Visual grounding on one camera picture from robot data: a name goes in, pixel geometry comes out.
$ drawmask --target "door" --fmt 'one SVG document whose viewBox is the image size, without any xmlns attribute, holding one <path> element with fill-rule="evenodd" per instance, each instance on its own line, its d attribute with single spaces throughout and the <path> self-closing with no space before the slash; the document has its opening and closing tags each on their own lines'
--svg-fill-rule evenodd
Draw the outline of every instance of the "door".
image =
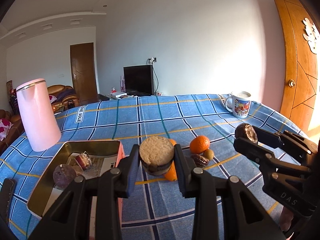
<svg viewBox="0 0 320 240">
<path fill-rule="evenodd" d="M 97 102 L 93 43 L 71 45 L 70 58 L 73 87 L 80 105 Z"/>
<path fill-rule="evenodd" d="M 311 17 L 299 0 L 275 0 L 284 35 L 285 81 L 280 113 L 308 131 L 316 100 L 317 57 L 304 39 L 305 18 Z"/>
</svg>

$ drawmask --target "floral pillow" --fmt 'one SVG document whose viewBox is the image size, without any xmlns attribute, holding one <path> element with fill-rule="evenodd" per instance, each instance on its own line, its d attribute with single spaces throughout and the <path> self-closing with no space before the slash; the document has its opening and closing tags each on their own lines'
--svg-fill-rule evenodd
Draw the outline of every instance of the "floral pillow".
<svg viewBox="0 0 320 240">
<path fill-rule="evenodd" d="M 50 104 L 52 104 L 57 98 L 55 96 L 49 95 Z"/>
<path fill-rule="evenodd" d="M 12 126 L 13 123 L 10 121 L 5 118 L 0 118 L 0 141 L 3 141 L 7 137 Z"/>
</svg>

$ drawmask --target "pink bottle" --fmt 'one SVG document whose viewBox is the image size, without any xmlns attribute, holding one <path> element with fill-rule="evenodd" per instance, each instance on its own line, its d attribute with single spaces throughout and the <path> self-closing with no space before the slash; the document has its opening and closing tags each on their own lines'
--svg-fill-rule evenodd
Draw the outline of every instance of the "pink bottle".
<svg viewBox="0 0 320 240">
<path fill-rule="evenodd" d="M 35 152 L 55 145 L 61 132 L 50 104 L 47 84 L 38 78 L 17 87 L 22 123 Z"/>
</svg>

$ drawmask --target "white mug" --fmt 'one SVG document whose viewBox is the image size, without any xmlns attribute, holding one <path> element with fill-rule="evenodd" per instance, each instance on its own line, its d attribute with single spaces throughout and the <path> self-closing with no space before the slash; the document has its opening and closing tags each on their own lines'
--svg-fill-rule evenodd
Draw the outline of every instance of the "white mug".
<svg viewBox="0 0 320 240">
<path fill-rule="evenodd" d="M 228 97 L 225 101 L 226 109 L 233 113 L 235 117 L 246 118 L 249 113 L 251 100 L 251 94 L 245 91 L 232 91 L 231 97 Z M 232 99 L 231 109 L 228 107 L 227 102 Z"/>
</svg>

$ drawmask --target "white door decoration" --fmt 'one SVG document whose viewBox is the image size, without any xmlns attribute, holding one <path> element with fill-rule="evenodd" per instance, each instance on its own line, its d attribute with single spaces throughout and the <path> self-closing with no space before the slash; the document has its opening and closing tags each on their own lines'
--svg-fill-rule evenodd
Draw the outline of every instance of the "white door decoration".
<svg viewBox="0 0 320 240">
<path fill-rule="evenodd" d="M 310 46 L 311 51 L 314 54 L 317 54 L 317 42 L 320 41 L 320 34 L 317 30 L 316 26 L 314 24 L 311 24 L 308 18 L 305 18 L 303 20 L 304 25 L 306 26 L 306 33 L 304 33 L 303 37 L 306 41 L 308 41 L 308 44 Z"/>
</svg>

